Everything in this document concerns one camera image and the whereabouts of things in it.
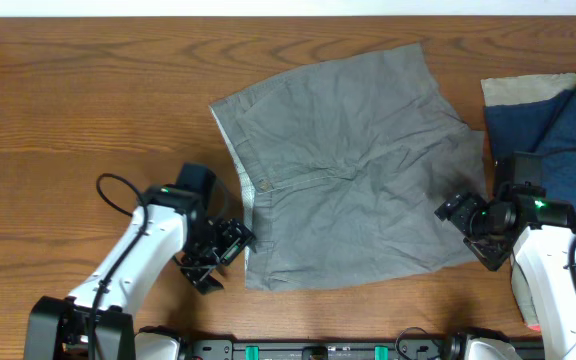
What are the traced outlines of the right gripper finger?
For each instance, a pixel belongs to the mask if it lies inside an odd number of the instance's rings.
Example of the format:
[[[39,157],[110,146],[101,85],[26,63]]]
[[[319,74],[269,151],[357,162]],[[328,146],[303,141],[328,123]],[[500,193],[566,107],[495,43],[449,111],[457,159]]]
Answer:
[[[449,219],[461,206],[461,198],[453,197],[446,200],[441,206],[439,206],[434,214],[440,221],[445,221]]]
[[[497,271],[510,257],[512,242],[505,238],[464,238],[464,245],[474,253],[482,265],[490,270]]]

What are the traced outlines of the grey shorts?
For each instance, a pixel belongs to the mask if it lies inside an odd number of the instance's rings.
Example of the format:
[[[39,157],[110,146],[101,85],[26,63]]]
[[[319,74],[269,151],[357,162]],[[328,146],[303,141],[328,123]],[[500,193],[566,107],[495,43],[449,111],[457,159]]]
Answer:
[[[334,289],[473,260],[436,209],[484,192],[484,135],[420,45],[302,66],[211,106],[256,237],[245,284]]]

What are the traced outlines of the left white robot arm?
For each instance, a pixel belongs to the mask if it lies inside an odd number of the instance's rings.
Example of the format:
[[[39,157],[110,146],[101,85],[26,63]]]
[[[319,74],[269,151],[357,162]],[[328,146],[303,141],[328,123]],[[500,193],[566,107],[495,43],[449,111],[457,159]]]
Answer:
[[[159,274],[175,261],[202,294],[222,289],[211,277],[254,240],[236,219],[207,215],[210,194],[151,187],[123,236],[99,267],[64,299],[42,297],[29,315],[27,359],[187,359],[183,338],[163,326],[134,328]]]

